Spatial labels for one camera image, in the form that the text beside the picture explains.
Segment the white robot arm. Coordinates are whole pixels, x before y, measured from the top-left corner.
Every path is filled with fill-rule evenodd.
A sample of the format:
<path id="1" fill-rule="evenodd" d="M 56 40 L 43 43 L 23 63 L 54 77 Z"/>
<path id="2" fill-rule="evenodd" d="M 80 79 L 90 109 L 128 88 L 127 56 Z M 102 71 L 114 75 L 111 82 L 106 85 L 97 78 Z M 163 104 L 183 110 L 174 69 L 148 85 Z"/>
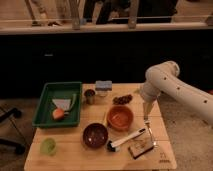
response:
<path id="1" fill-rule="evenodd" d="M 180 68 L 174 61 L 166 61 L 149 67 L 145 72 L 145 82 L 139 92 L 145 102 L 154 102 L 161 92 L 179 103 L 191 107 L 208 124 L 213 126 L 213 95 L 195 88 L 178 76 Z"/>

